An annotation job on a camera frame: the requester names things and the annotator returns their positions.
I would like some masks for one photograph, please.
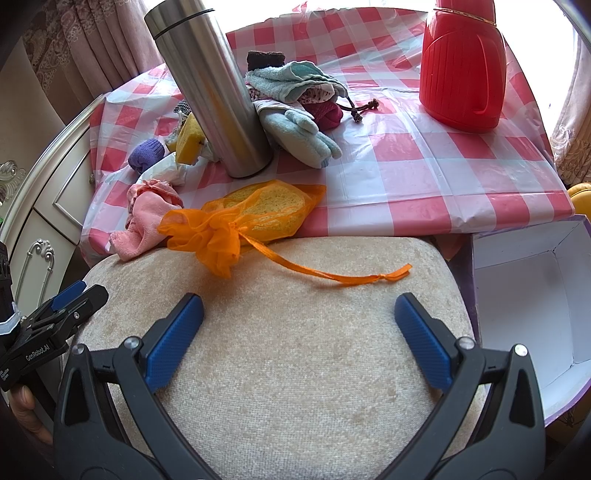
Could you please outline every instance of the cream fabric stool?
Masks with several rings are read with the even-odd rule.
[[[437,401],[394,321],[397,296],[414,293],[456,335],[472,336],[456,283],[437,250],[414,238],[307,238],[273,244],[294,262],[331,273],[407,278],[342,287],[247,252],[232,279],[191,253],[160,249],[127,264],[112,256],[86,277],[109,301],[78,334],[90,349],[142,336],[186,292],[205,320],[170,385],[158,392],[187,440],[224,480],[373,480]],[[121,393],[113,399],[134,429]],[[483,405],[473,402],[453,451]],[[139,434],[130,431],[144,449]]]

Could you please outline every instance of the metal drawer pull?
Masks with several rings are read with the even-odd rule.
[[[43,285],[41,285],[41,294],[39,295],[39,302],[37,303],[37,307],[39,308],[41,306],[41,303],[43,303],[43,298],[45,298],[45,292],[47,290],[47,283],[49,282],[49,277],[53,273],[53,265],[55,263],[55,261],[54,261],[54,253],[55,252],[53,251],[53,247],[51,246],[51,244],[49,243],[48,240],[43,240],[41,238],[36,240],[31,245],[31,247],[29,248],[29,250],[27,252],[27,258],[25,259],[25,264],[22,266],[21,276],[18,279],[17,294],[14,296],[14,301],[16,302],[16,304],[18,304],[18,299],[21,294],[22,282],[23,282],[23,279],[25,278],[25,275],[27,273],[27,268],[29,266],[29,262],[31,261],[31,258],[33,257],[33,253],[42,256],[46,262],[49,262],[49,266],[47,267],[47,272],[45,273],[45,279],[43,280]]]

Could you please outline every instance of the red plastic bottle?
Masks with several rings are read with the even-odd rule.
[[[484,133],[505,98],[505,42],[493,0],[437,0],[423,39],[419,99],[440,122]]]

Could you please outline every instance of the gold band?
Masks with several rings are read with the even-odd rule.
[[[474,20],[480,20],[481,22],[488,23],[489,25],[492,25],[493,27],[496,27],[496,23],[491,22],[490,20],[487,20],[486,18],[479,17],[478,15],[468,14],[466,12],[462,12],[461,10],[453,10],[451,8],[443,8],[443,7],[435,7],[433,9],[435,11],[438,11],[438,12],[445,12],[445,13],[448,13],[448,14],[463,15],[464,17],[473,18]]]

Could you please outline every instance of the human hand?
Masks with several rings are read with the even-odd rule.
[[[38,440],[47,445],[52,445],[53,438],[51,433],[46,429],[34,411],[35,397],[31,389],[25,385],[15,385],[10,389],[9,400],[10,409],[17,422]]]

